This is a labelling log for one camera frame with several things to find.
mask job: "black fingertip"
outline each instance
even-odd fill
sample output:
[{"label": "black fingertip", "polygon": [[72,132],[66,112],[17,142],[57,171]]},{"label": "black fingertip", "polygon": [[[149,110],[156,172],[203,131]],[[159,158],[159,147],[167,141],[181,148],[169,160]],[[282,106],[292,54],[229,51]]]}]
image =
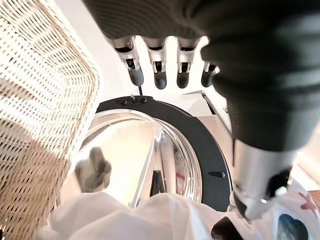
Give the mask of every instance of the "black fingertip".
[{"label": "black fingertip", "polygon": [[102,149],[99,146],[94,146],[91,148],[89,153],[90,159],[104,159],[104,154],[102,152]]},{"label": "black fingertip", "polygon": [[188,83],[189,83],[189,73],[178,72],[176,76],[176,84],[178,85],[178,87],[181,89],[184,89],[186,86],[188,86]]},{"label": "black fingertip", "polygon": [[212,71],[203,71],[201,76],[201,84],[203,87],[208,88],[213,84],[214,73]]},{"label": "black fingertip", "polygon": [[242,217],[246,218],[247,206],[238,198],[237,194],[234,194],[234,202],[236,208],[239,210],[239,213],[242,215]]},{"label": "black fingertip", "polygon": [[157,72],[154,74],[154,84],[157,89],[164,89],[167,86],[166,72]]},{"label": "black fingertip", "polygon": [[134,85],[140,87],[144,83],[144,74],[141,70],[141,67],[138,69],[130,70],[128,72],[129,72],[131,82]]}]

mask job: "white cloth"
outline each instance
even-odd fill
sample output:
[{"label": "white cloth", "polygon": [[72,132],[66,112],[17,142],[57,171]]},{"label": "white cloth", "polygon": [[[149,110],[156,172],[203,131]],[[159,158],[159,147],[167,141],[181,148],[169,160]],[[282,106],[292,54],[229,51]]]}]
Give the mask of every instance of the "white cloth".
[{"label": "white cloth", "polygon": [[211,240],[214,224],[228,217],[244,240],[275,240],[279,234],[279,217],[286,215],[286,219],[293,218],[305,226],[306,240],[319,240],[320,214],[318,209],[314,209],[313,202],[307,201],[308,196],[308,192],[294,182],[288,193],[261,219],[249,224],[234,207],[233,196],[228,211],[218,212],[205,204],[167,193],[155,195],[135,209],[128,208],[104,192],[83,193],[55,209],[49,226],[38,232],[38,238]]}]

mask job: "white fabric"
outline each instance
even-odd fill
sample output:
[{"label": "white fabric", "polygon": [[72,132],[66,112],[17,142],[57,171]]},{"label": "white fabric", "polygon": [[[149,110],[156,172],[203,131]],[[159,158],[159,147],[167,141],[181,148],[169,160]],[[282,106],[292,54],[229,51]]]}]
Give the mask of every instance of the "white fabric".
[{"label": "white fabric", "polygon": [[40,240],[211,240],[211,229],[228,217],[244,240],[277,239],[278,219],[288,214],[307,228],[308,240],[318,240],[319,211],[302,209],[308,195],[294,182],[288,193],[261,219],[249,224],[230,198],[227,212],[191,202],[179,195],[158,194],[130,209],[104,192],[83,193],[53,211]]}]

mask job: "washing machine door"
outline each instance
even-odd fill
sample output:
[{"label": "washing machine door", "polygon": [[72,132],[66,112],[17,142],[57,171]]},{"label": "washing machine door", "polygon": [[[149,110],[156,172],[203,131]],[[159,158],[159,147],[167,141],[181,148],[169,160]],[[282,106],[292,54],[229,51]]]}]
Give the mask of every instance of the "washing machine door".
[{"label": "washing machine door", "polygon": [[171,193],[225,211],[231,180],[217,142],[196,117],[128,96],[99,105],[59,201],[99,191],[131,208]]}]

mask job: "woven basket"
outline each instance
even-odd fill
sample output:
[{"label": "woven basket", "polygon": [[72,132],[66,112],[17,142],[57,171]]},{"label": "woven basket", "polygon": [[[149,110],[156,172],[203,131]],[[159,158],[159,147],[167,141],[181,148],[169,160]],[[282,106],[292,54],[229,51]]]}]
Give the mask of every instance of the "woven basket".
[{"label": "woven basket", "polygon": [[320,190],[309,191],[315,205],[320,210]]},{"label": "woven basket", "polygon": [[97,109],[97,67],[52,0],[0,0],[0,229],[35,238]]}]

